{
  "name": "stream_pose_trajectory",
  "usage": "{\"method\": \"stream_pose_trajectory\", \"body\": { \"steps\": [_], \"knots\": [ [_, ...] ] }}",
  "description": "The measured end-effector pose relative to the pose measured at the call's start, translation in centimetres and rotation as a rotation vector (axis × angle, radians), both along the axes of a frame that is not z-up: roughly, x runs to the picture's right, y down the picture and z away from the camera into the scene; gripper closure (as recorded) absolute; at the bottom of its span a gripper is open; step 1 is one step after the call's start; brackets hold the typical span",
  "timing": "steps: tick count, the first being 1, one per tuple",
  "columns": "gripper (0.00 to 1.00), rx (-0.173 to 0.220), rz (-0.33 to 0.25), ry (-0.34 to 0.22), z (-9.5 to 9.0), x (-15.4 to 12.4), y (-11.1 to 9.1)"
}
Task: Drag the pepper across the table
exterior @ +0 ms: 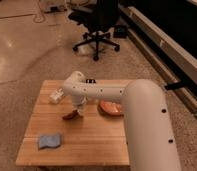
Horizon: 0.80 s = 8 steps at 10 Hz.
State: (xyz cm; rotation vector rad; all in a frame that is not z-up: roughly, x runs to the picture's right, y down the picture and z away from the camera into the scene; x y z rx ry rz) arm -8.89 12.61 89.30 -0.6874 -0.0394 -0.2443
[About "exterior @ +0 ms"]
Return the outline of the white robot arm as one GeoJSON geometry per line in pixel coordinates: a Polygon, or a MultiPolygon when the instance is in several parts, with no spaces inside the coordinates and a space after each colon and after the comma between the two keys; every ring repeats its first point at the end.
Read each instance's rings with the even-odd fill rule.
{"type": "Polygon", "coordinates": [[[122,105],[131,171],[182,171],[166,97],[153,81],[136,79],[126,84],[84,82],[74,71],[62,84],[74,106],[84,97],[122,105]]]}

